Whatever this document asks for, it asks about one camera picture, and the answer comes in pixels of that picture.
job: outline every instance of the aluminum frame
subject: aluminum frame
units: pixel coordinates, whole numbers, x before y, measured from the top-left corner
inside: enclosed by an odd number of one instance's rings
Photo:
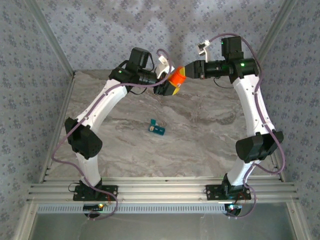
[[[44,205],[63,204],[75,205],[72,201],[73,194],[68,192],[70,183],[78,182],[74,178],[51,178],[46,175],[51,166],[51,152],[57,144],[65,119],[75,80],[72,79],[68,86],[63,101],[61,113],[57,121],[54,136],[51,140],[45,165],[41,172],[39,183],[32,184],[27,198],[27,203],[21,213],[14,239],[29,239],[33,224],[36,220],[36,212]],[[280,166],[279,153],[271,155],[275,166]],[[217,177],[116,177],[102,178],[103,184],[119,186],[119,202],[126,204],[207,204],[207,198],[203,190],[205,185],[220,184],[222,178]],[[287,203],[293,229],[298,240],[311,240],[311,234],[305,216],[302,212],[294,183],[286,182],[284,174],[251,176],[248,184],[253,186],[257,193],[257,203]],[[212,204],[224,204],[225,201],[210,201]]]

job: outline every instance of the small blue object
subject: small blue object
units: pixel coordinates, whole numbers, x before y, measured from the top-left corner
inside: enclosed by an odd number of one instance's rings
[[[165,134],[166,129],[164,127],[158,126],[157,121],[154,119],[151,119],[151,123],[148,128],[148,131],[163,136]]]

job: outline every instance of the marble surface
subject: marble surface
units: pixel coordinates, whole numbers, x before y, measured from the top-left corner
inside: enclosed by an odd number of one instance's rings
[[[75,118],[101,91],[109,71],[77,72],[66,117]],[[230,87],[228,78],[217,80]],[[148,131],[151,119],[165,127],[164,136]],[[60,139],[66,135],[61,130]],[[102,123],[98,156],[103,177],[222,177],[236,158],[236,141],[246,137],[245,117],[234,89],[217,87],[212,79],[187,79],[174,96],[159,96],[151,89],[128,94]],[[77,163],[68,143],[57,158]],[[272,169],[270,159],[262,165]],[[69,165],[52,163],[48,174],[76,177]],[[266,175],[259,169],[254,174]]]

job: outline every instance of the black motor joint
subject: black motor joint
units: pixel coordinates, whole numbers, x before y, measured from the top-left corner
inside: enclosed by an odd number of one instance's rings
[[[129,60],[125,61],[125,68],[122,65],[112,70],[110,79],[120,83],[131,83],[139,85],[151,85],[157,83],[157,74],[145,69],[151,53],[145,49],[135,47],[132,49]],[[129,92],[133,87],[126,86]]]
[[[244,58],[241,37],[227,37],[221,40],[221,53],[224,60],[196,60],[185,66],[185,75],[192,79],[229,77],[232,84],[237,78],[258,75],[257,63],[253,58]]]

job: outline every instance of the patterned wallpaper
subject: patterned wallpaper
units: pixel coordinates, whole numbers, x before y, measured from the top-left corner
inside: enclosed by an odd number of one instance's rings
[[[38,181],[70,77],[23,1],[0,3],[0,239]]]
[[[113,69],[133,47],[166,49],[176,65],[223,33],[258,50],[284,0],[37,0],[74,70]],[[221,57],[214,43],[212,59]]]
[[[286,178],[294,181],[320,239],[320,3],[298,1],[264,61],[269,115],[283,130]]]

